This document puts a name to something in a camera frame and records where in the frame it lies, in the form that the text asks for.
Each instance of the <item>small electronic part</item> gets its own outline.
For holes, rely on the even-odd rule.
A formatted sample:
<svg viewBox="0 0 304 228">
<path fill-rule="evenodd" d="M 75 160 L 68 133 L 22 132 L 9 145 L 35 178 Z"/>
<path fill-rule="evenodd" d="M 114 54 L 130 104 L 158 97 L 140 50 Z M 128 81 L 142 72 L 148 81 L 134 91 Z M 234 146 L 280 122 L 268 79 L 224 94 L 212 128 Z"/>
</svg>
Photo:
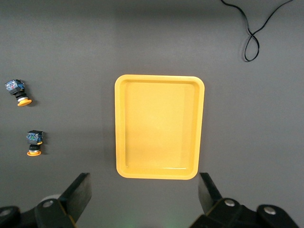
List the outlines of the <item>small electronic part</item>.
<svg viewBox="0 0 304 228">
<path fill-rule="evenodd" d="M 28 132 L 27 140 L 30 143 L 28 156 L 38 156 L 41 154 L 40 145 L 43 143 L 43 131 L 32 130 Z"/>
<path fill-rule="evenodd" d="M 18 106 L 26 106 L 32 102 L 25 93 L 24 83 L 19 79 L 10 80 L 5 84 L 6 89 L 11 95 L 15 95 Z"/>
</svg>

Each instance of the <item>blue component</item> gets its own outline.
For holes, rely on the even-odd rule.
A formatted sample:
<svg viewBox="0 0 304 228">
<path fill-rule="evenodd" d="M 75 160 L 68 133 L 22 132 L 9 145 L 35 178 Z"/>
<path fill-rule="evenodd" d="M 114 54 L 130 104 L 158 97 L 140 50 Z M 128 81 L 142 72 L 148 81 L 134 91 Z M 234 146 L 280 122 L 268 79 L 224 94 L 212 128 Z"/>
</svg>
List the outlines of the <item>blue component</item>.
<svg viewBox="0 0 304 228">
<path fill-rule="evenodd" d="M 27 140 L 31 144 L 39 143 L 43 139 L 43 132 L 42 131 L 29 131 L 27 135 Z"/>
<path fill-rule="evenodd" d="M 11 91 L 19 87 L 21 90 L 24 90 L 24 84 L 18 79 L 10 80 L 8 83 L 5 84 L 7 90 Z"/>
</svg>

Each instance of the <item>tray rim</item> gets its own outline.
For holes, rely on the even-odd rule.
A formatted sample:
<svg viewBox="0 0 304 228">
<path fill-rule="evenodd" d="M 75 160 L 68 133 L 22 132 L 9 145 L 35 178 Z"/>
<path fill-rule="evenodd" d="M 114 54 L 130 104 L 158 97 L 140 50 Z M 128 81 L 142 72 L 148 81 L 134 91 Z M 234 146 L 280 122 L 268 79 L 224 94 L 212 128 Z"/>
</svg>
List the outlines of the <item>tray rim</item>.
<svg viewBox="0 0 304 228">
<path fill-rule="evenodd" d="M 120 117 L 120 97 L 121 97 L 121 86 L 123 86 L 124 82 L 150 82 L 161 81 L 161 82 L 176 82 L 179 84 L 193 84 L 195 83 L 199 89 L 198 95 L 198 116 L 195 120 L 197 123 L 197 130 L 195 132 L 195 140 L 199 142 L 195 142 L 194 149 L 194 159 L 193 159 L 193 169 L 188 175 L 163 175 L 163 174 L 147 174 L 147 173 L 128 173 L 125 172 L 122 168 L 122 165 L 125 166 L 125 163 L 122 162 L 123 157 L 125 157 L 125 149 L 124 152 L 121 152 L 121 137 L 120 130 L 121 125 L 121 117 Z M 114 86 L 115 93 L 115 144 L 116 144 L 116 169 L 117 172 L 125 178 L 140 178 L 140 179 L 168 179 L 168 180 L 189 180 L 196 176 L 198 173 L 199 167 L 199 155 L 200 155 L 200 138 L 201 138 L 201 130 L 202 130 L 202 119 L 203 119 L 203 105 L 204 105 L 204 94 L 205 94 L 205 86 L 202 80 L 196 76 L 169 76 L 169 75 L 122 75 L 118 77 Z"/>
</svg>

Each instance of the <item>black cable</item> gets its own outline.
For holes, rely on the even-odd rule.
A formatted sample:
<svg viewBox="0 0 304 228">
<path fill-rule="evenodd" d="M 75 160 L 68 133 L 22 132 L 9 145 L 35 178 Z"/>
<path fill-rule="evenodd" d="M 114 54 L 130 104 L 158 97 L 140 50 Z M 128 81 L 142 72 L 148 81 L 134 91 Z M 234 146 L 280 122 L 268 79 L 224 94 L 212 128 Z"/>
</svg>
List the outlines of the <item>black cable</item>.
<svg viewBox="0 0 304 228">
<path fill-rule="evenodd" d="M 259 29 L 258 29 L 257 31 L 255 31 L 255 32 L 251 32 L 250 27 L 249 27 L 249 22 L 248 22 L 248 19 L 247 19 L 247 17 L 246 17 L 246 14 L 244 13 L 244 11 L 243 11 L 240 7 L 238 7 L 238 6 L 236 6 L 236 5 L 233 5 L 233 4 L 226 3 L 224 0 L 220 0 L 220 1 L 221 1 L 222 3 L 224 3 L 226 6 L 231 6 L 231 7 L 237 8 L 237 9 L 241 12 L 241 14 L 242 14 L 242 16 L 243 16 L 243 18 L 244 18 L 244 20 L 245 20 L 245 23 L 246 23 L 247 31 L 248 31 L 248 33 L 250 34 L 250 38 L 249 38 L 249 40 L 248 40 L 248 42 L 247 42 L 247 44 L 246 44 L 246 47 L 245 47 L 244 58 L 245 58 L 245 62 L 251 62 L 251 61 L 253 61 L 253 60 L 256 59 L 256 57 L 258 56 L 258 54 L 259 54 L 259 52 L 260 52 L 260 43 L 258 42 L 258 39 L 256 38 L 255 34 L 258 33 L 259 31 L 261 31 L 261 30 L 265 27 L 265 25 L 267 24 L 267 22 L 269 21 L 269 19 L 272 17 L 272 15 L 274 15 L 274 13 L 275 13 L 279 8 L 281 8 L 282 6 L 284 6 L 284 5 L 287 4 L 287 3 L 290 3 L 290 2 L 293 1 L 293 0 L 289 0 L 289 1 L 285 2 L 285 3 L 283 3 L 282 5 L 280 5 L 278 8 L 276 8 L 276 9 L 270 14 L 270 16 L 267 18 L 267 20 L 265 21 L 265 23 L 263 24 L 263 26 L 262 26 L 261 28 L 259 28 Z M 257 45 L 257 52 L 256 52 L 256 56 L 254 56 L 252 59 L 248 59 L 246 53 L 247 53 L 248 44 L 249 44 L 249 42 L 251 41 L 251 39 L 253 39 L 253 40 L 256 42 L 256 45 Z"/>
</svg>

